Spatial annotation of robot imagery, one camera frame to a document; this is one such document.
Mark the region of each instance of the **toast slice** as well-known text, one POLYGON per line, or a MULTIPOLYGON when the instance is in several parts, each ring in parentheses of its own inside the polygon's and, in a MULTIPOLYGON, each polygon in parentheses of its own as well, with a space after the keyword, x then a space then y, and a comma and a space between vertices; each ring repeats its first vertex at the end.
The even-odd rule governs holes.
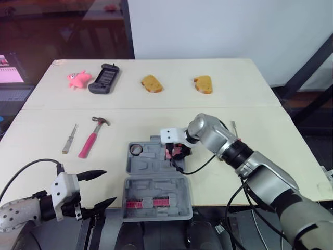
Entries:
POLYGON ((213 92, 213 84, 210 76, 199 76, 194 78, 197 91, 203 94, 210 94, 213 92))
POLYGON ((161 92, 163 90, 162 84, 153 75, 144 77, 141 84, 146 88, 147 91, 152 93, 161 92))

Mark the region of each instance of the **screwdriver handle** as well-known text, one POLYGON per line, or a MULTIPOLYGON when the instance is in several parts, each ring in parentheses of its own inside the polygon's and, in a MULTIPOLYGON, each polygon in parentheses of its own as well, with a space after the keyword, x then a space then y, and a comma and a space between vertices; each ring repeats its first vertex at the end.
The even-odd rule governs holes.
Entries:
POLYGON ((81 152, 79 153, 79 158, 87 158, 90 149, 92 148, 92 146, 94 145, 94 142, 96 140, 97 134, 96 133, 92 133, 89 137, 88 140, 85 142, 83 149, 81 150, 81 152))
POLYGON ((73 137, 72 136, 68 137, 68 140, 66 141, 66 144, 65 144, 65 146, 63 147, 63 150, 62 150, 63 154, 67 154, 68 153, 69 148, 72 145, 72 142, 73 142, 73 137))

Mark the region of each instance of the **black phone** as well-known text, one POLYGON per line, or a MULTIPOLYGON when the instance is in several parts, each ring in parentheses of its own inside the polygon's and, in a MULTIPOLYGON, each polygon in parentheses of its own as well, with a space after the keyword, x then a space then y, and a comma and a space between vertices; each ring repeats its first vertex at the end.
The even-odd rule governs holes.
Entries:
POLYGON ((94 94, 107 94, 110 92, 119 73, 119 67, 111 64, 102 64, 102 70, 96 78, 95 82, 89 84, 88 89, 94 94))

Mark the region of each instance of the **hammer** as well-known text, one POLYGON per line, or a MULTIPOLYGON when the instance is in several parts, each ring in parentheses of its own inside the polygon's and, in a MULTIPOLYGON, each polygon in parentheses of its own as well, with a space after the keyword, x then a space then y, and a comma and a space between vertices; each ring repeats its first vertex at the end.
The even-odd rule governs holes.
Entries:
POLYGON ((107 125, 110 125, 110 123, 102 117, 95 117, 94 116, 93 121, 97 121, 97 126, 96 126, 94 132, 89 136, 88 140, 85 142, 85 144, 83 146, 83 149, 79 153, 79 158, 87 158, 90 149, 94 145, 94 142, 95 142, 96 137, 97 137, 97 133, 98 133, 100 127, 102 126, 102 124, 106 123, 107 125))

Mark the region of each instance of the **pink hammer handle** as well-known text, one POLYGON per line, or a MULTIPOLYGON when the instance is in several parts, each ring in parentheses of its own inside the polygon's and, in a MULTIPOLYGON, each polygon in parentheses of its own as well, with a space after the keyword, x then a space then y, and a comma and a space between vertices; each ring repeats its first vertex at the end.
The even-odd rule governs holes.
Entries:
POLYGON ((87 158, 90 149, 92 148, 92 146, 94 145, 94 142, 96 140, 97 134, 92 133, 88 140, 85 142, 83 149, 81 150, 81 152, 79 153, 79 158, 87 158))

